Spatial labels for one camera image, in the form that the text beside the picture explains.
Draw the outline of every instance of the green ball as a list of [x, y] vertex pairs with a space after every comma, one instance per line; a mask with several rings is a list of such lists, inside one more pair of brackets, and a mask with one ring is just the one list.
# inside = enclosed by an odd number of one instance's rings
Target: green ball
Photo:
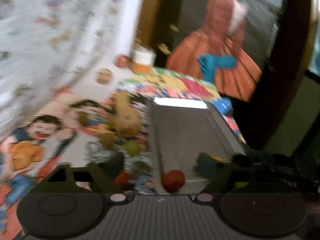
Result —
[[105, 133], [100, 135], [100, 143], [106, 150], [110, 150], [115, 144], [115, 138], [111, 133]]
[[124, 148], [130, 156], [137, 156], [141, 152], [140, 144], [135, 140], [126, 142]]
[[86, 126], [89, 122], [88, 114], [86, 112], [80, 112], [78, 121], [81, 126]]

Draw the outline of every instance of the orange dress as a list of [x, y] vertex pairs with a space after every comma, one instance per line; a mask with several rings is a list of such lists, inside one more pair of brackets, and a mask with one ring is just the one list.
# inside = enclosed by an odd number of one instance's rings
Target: orange dress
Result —
[[261, 70], [241, 49], [245, 20], [239, 23], [230, 39], [227, 38], [233, 7], [234, 0], [209, 0], [203, 28], [191, 33], [175, 48], [167, 60], [166, 68], [202, 79], [197, 61], [201, 55], [233, 55], [237, 60], [236, 67], [217, 68], [213, 83], [218, 92], [249, 101], [261, 76]]

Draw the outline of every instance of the pink button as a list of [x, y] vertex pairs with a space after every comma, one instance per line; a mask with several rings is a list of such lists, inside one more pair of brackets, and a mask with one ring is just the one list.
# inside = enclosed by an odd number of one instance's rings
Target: pink button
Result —
[[197, 199], [201, 202], [210, 202], [213, 200], [213, 196], [208, 193], [202, 193], [197, 196]]
[[113, 202], [122, 202], [126, 199], [126, 196], [123, 194], [113, 194], [110, 196], [110, 200]]

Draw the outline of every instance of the red ball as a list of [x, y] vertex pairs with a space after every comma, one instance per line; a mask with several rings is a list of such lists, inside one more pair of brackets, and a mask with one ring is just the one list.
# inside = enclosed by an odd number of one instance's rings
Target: red ball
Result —
[[172, 170], [162, 176], [162, 186], [169, 193], [175, 193], [183, 187], [186, 179], [182, 171]]
[[125, 170], [122, 170], [116, 177], [114, 184], [116, 184], [120, 188], [124, 188], [129, 185], [129, 179], [130, 176], [125, 172]]
[[129, 67], [130, 64], [130, 57], [127, 55], [117, 55], [115, 60], [115, 66], [119, 68]]

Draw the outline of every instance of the colorful mat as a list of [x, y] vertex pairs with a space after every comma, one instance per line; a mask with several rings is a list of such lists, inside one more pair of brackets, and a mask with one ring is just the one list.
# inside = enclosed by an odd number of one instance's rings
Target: colorful mat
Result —
[[[111, 151], [103, 150], [99, 135], [114, 133], [108, 120], [114, 114], [113, 102], [117, 93], [128, 90], [131, 105], [142, 120], [140, 134], [134, 138], [119, 139]], [[148, 75], [133, 75], [120, 82], [114, 93], [103, 102], [82, 98], [65, 88], [23, 127], [16, 129], [0, 146], [0, 233], [3, 240], [23, 236], [16, 217], [19, 200], [32, 186], [47, 176], [59, 163], [68, 162], [81, 167], [89, 162], [103, 162], [115, 152], [125, 155], [125, 177], [129, 184], [126, 191], [156, 194], [152, 183], [152, 159], [149, 152], [148, 122], [145, 98], [174, 97], [204, 99], [216, 102], [220, 99], [215, 87], [164, 69], [155, 68]], [[88, 124], [81, 127], [79, 112], [86, 112]], [[224, 116], [230, 127], [241, 139], [237, 125], [231, 117]], [[124, 144], [135, 140], [140, 154], [131, 156]], [[89, 188], [86, 183], [79, 186]]]

